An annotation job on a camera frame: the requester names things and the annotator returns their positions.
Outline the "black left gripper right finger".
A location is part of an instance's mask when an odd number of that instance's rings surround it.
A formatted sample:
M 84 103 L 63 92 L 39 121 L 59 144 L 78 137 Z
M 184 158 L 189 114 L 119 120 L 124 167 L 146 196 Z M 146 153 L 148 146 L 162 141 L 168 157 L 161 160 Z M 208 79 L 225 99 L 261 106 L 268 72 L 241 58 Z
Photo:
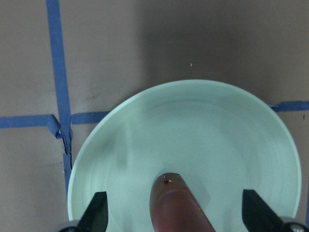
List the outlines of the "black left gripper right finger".
M 255 190 L 242 193 L 242 221 L 249 232 L 286 232 L 282 219 Z

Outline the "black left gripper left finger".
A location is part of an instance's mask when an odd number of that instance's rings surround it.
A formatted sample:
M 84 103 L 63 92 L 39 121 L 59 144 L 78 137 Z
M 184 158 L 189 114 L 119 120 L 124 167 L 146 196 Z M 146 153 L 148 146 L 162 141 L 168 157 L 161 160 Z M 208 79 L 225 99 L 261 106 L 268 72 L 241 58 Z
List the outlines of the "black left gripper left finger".
M 96 192 L 81 217 L 78 232 L 105 232 L 108 226 L 108 202 L 106 192 Z

